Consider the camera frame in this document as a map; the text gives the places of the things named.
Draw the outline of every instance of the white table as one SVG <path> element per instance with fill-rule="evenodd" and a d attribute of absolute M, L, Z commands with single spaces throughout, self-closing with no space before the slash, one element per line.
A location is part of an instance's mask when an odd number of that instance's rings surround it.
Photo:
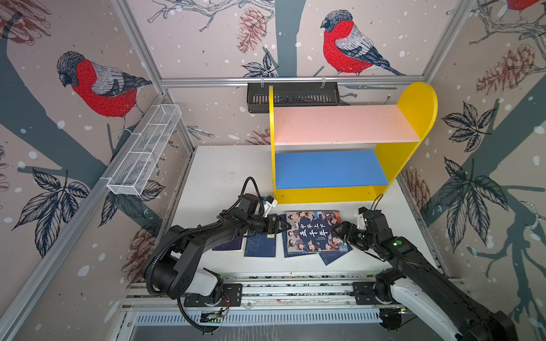
<path fill-rule="evenodd" d="M 198 147 L 173 225 L 194 228 L 198 224 L 206 225 L 215 222 L 220 211 L 226 210 L 237 200 L 248 176 L 256 180 L 262 196 L 272 195 L 269 146 Z M 255 194 L 254 186 L 250 181 L 246 192 Z M 356 223 L 357 209 L 362 206 L 370 208 L 371 204 L 371 202 L 335 202 L 277 205 L 271 213 L 339 210 L 343 220 Z M 406 237 L 431 264 L 434 264 L 397 181 L 387 190 L 378 208 L 385 214 L 393 234 Z M 328 266 L 324 265 L 318 254 L 285 259 L 282 236 L 277 235 L 275 258 L 244 257 L 243 251 L 209 250 L 201 257 L 199 268 L 203 267 L 226 276 L 319 276 L 377 273 L 391 266 L 388 262 L 381 262 L 357 249 L 353 249 Z"/>

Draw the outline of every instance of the blue book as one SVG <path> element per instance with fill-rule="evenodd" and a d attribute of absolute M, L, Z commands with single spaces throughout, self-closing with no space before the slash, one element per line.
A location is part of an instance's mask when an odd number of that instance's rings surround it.
<path fill-rule="evenodd" d="M 246 239 L 245 257 L 275 257 L 277 235 L 256 234 Z"/>
<path fill-rule="evenodd" d="M 213 251 L 234 251 L 242 248 L 242 237 L 235 238 L 234 240 L 216 245 L 212 248 Z"/>

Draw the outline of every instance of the red bird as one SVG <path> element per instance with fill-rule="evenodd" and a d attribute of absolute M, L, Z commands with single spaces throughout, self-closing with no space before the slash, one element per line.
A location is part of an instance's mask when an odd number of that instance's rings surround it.
<path fill-rule="evenodd" d="M 321 28 L 324 28 L 324 57 L 337 74 L 360 73 L 364 70 L 383 69 L 397 76 L 403 75 L 390 67 L 373 46 L 370 38 L 363 35 L 346 10 L 330 12 Z"/>
<path fill-rule="evenodd" d="M 72 89 L 96 113 L 106 117 L 123 117 L 123 129 L 118 131 L 118 136 L 124 131 L 130 132 L 125 128 L 125 115 L 134 106 L 138 108 L 140 90 L 152 84 L 118 68 L 93 63 L 74 51 L 59 58 L 57 72 L 62 85 L 72 85 Z"/>

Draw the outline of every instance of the white dot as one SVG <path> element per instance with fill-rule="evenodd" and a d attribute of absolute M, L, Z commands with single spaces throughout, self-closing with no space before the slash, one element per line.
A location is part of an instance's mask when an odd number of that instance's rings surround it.
<path fill-rule="evenodd" d="M 82 268 L 78 271 L 78 276 L 84 277 L 84 276 L 87 275 L 88 272 L 89 272 L 89 265 L 86 265 L 86 266 L 82 267 Z"/>

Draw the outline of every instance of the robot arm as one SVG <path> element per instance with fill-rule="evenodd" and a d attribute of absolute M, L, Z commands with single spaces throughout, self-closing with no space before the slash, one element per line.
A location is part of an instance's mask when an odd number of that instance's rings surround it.
<path fill-rule="evenodd" d="M 362 207 L 359 215 L 365 230 L 349 222 L 335 230 L 340 238 L 363 251 L 373 249 L 393 266 L 376 276 L 379 301 L 404 304 L 444 340 L 518 340 L 506 314 L 493 313 L 468 297 L 431 266 L 412 243 L 393 236 L 381 211 Z"/>

